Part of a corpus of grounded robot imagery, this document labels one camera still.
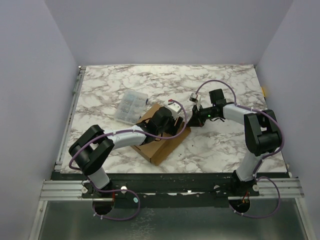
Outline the brown cardboard box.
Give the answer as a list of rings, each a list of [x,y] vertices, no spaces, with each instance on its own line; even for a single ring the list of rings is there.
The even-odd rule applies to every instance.
[[[181,135],[173,139],[159,139],[144,145],[131,146],[138,154],[151,164],[158,166],[187,138],[191,128],[186,127]]]

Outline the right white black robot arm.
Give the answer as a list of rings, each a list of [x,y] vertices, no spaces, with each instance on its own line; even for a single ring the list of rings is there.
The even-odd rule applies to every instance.
[[[240,107],[234,102],[227,102],[223,90],[209,92],[211,107],[202,107],[201,96],[190,95],[194,103],[188,127],[203,127],[207,120],[231,120],[244,126],[244,137],[247,152],[240,166],[232,173],[229,184],[230,191],[240,196],[255,184],[256,174],[263,163],[263,157],[273,154],[280,148],[283,138],[276,117],[272,110],[255,112]]]

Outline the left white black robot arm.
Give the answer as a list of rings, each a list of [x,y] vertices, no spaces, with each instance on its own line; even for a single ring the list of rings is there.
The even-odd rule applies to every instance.
[[[182,108],[176,103],[162,106],[152,117],[123,129],[109,133],[99,125],[92,125],[71,145],[68,152],[72,160],[94,185],[97,196],[106,197],[111,190],[110,178],[103,169],[103,163],[113,150],[129,146],[143,146],[165,139],[163,134],[176,136],[183,118],[178,116]]]

